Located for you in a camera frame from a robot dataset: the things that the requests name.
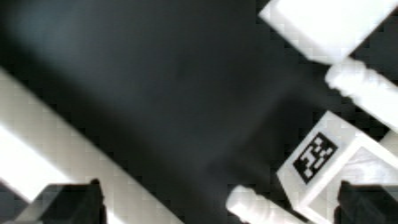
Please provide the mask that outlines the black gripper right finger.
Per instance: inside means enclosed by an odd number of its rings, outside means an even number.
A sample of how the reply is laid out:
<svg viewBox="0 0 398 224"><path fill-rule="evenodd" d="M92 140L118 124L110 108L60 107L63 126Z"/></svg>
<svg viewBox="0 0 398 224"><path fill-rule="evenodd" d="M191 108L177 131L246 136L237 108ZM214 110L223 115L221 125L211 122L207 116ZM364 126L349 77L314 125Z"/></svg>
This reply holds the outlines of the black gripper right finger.
<svg viewBox="0 0 398 224"><path fill-rule="evenodd" d="M333 224L398 224L398 185L340 182Z"/></svg>

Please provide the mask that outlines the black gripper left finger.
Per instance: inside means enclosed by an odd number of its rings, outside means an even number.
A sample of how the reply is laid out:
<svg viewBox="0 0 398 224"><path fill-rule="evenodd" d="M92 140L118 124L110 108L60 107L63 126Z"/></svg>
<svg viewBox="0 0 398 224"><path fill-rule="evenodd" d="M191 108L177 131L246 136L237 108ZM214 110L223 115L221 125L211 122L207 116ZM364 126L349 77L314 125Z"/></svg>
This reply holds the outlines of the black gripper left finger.
<svg viewBox="0 0 398 224"><path fill-rule="evenodd" d="M14 224L108 224L99 180L85 184L49 184Z"/></svg>

